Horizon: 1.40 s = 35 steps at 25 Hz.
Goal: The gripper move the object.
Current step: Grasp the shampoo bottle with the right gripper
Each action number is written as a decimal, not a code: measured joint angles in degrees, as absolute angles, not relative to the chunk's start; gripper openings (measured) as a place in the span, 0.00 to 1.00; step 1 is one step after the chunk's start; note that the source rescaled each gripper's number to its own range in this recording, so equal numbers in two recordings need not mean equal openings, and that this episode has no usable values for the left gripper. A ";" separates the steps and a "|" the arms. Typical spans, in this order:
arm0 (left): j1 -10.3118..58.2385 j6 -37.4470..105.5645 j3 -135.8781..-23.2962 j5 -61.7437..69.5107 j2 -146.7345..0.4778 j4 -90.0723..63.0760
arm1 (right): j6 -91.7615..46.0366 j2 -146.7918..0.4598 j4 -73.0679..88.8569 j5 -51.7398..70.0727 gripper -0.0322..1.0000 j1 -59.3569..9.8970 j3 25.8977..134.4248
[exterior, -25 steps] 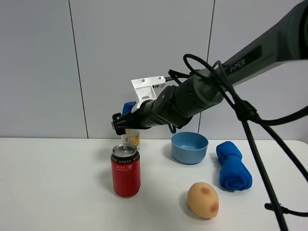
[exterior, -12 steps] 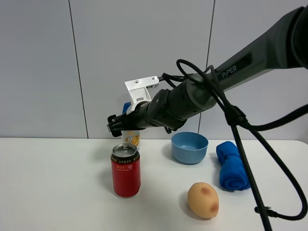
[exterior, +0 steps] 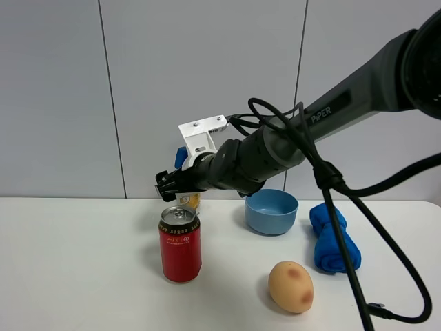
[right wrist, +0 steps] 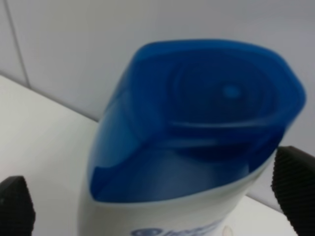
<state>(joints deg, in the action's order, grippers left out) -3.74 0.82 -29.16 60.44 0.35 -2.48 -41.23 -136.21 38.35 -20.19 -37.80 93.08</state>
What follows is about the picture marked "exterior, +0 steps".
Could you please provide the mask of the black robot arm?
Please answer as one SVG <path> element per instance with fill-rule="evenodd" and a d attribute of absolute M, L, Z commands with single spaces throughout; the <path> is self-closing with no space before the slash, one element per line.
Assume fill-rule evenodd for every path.
<path fill-rule="evenodd" d="M 341 172 L 316 152 L 315 142 L 377 112 L 420 110 L 440 118 L 440 14 L 420 28 L 388 42 L 375 56 L 311 105 L 288 113 L 258 98 L 249 108 L 268 109 L 243 140 L 229 139 L 217 150 L 190 153 L 181 168 L 160 172 L 156 189 L 164 201 L 211 189 L 258 192 L 266 180 L 304 160 L 312 165 L 316 185 L 348 197 L 368 197 L 440 165 L 435 154 L 388 179 L 363 189 L 348 188 Z"/>

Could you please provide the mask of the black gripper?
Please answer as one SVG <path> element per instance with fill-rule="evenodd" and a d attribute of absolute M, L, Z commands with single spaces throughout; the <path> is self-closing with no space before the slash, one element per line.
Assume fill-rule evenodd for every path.
<path fill-rule="evenodd" d="M 197 157 L 190 168 L 179 168 L 173 172 L 167 170 L 158 173 L 156 179 L 156 191 L 164 202 L 176 200 L 177 194 L 205 192 L 221 187 L 210 175 L 212 161 L 216 154 L 202 153 Z"/>

